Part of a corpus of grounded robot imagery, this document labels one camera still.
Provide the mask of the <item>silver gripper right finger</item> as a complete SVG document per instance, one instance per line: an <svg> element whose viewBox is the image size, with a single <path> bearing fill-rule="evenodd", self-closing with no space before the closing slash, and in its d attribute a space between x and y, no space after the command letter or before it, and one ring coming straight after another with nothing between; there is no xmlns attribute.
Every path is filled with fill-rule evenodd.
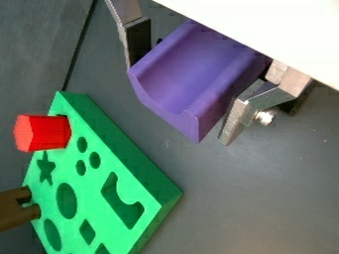
<svg viewBox="0 0 339 254"><path fill-rule="evenodd" d="M254 122L267 126L274 121L274 106L301 97L313 82L310 75L274 60L263 84L254 83L238 96L224 121L219 140L230 146L246 127Z"/></svg>

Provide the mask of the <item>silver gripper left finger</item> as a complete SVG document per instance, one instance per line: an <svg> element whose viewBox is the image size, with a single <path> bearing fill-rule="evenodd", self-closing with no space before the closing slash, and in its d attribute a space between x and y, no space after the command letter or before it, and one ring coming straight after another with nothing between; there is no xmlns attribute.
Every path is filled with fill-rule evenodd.
<svg viewBox="0 0 339 254"><path fill-rule="evenodd" d="M115 20L127 67L151 51L151 20L143 16L139 0L104 0Z"/></svg>

